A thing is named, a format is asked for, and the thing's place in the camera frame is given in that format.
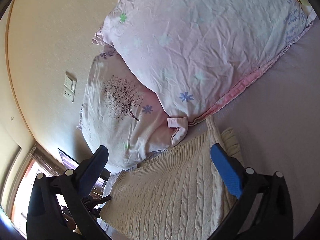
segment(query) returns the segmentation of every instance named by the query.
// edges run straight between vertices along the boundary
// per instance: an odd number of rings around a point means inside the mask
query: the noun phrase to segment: cable knit pattern
[[[235,202],[210,159],[213,143],[241,159],[232,129],[208,131],[122,172],[101,218],[132,240],[207,239]]]

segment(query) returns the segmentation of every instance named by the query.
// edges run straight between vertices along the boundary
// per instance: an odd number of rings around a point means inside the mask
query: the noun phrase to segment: pillowcase
[[[168,127],[156,94],[142,85],[109,45],[92,62],[84,93],[81,130],[90,149],[109,151],[105,168],[128,170],[148,154],[175,146],[187,129]]]
[[[193,125],[263,75],[307,22],[296,0],[119,0],[100,33],[170,117]]]

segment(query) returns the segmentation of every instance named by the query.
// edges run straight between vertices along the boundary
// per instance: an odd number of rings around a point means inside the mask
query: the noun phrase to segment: wall
[[[2,137],[0,143],[5,144],[2,145],[3,148],[0,152],[0,181],[3,181],[5,172],[9,169],[9,162],[15,157],[18,146],[21,148],[21,151],[11,168],[6,186],[4,187],[1,204],[5,210],[16,174],[35,143],[17,108],[8,78],[5,57],[5,33],[9,10],[10,7],[0,20],[0,136]]]
[[[81,161],[91,151],[79,110],[93,58],[91,38],[117,0],[15,0],[8,39],[12,82],[36,141],[58,158],[57,148]],[[65,72],[76,79],[73,103],[62,96]]]

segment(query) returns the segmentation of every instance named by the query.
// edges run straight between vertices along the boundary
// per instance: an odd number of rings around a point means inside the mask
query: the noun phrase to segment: wall outlet
[[[75,94],[70,89],[68,89],[66,86],[63,86],[63,96],[67,98],[70,102],[73,102],[75,99]]]

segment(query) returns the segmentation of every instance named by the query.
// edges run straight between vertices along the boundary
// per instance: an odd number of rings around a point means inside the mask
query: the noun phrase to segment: bed sheet
[[[316,186],[320,185],[319,37],[320,21],[316,18],[309,32],[272,68],[214,114],[220,131],[234,128],[245,166],[263,174],[284,174],[292,201],[294,236],[320,201]],[[204,131],[205,122],[190,127],[183,141]],[[114,182],[110,179],[109,187]]]

